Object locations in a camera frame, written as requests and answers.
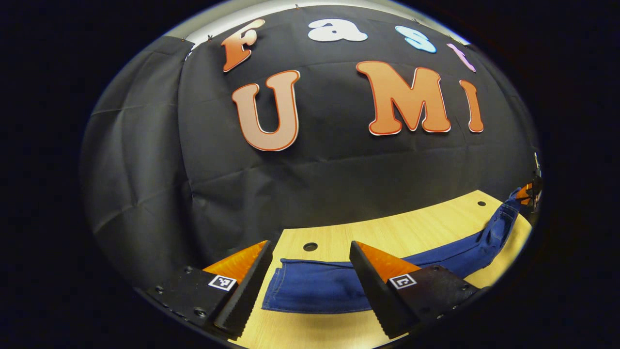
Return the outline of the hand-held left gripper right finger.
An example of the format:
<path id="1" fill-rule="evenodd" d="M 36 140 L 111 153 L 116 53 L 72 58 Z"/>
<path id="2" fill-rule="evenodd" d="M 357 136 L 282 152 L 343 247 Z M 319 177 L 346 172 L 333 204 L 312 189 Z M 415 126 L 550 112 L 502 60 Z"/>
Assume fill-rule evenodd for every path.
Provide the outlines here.
<path id="1" fill-rule="evenodd" d="M 350 261 L 390 339 L 436 326 L 487 293 L 441 265 L 419 267 L 360 241 L 352 241 Z"/>

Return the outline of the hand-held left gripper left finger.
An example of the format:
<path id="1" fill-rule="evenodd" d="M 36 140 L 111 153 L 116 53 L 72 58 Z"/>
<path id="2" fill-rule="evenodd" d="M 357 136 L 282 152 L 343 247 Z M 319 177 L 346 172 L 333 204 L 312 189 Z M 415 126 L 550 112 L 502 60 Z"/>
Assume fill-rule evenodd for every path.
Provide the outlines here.
<path id="1" fill-rule="evenodd" d="M 203 269 L 181 267 L 145 292 L 193 327 L 214 336 L 240 337 L 272 263 L 272 253 L 272 243 L 261 241 Z"/>

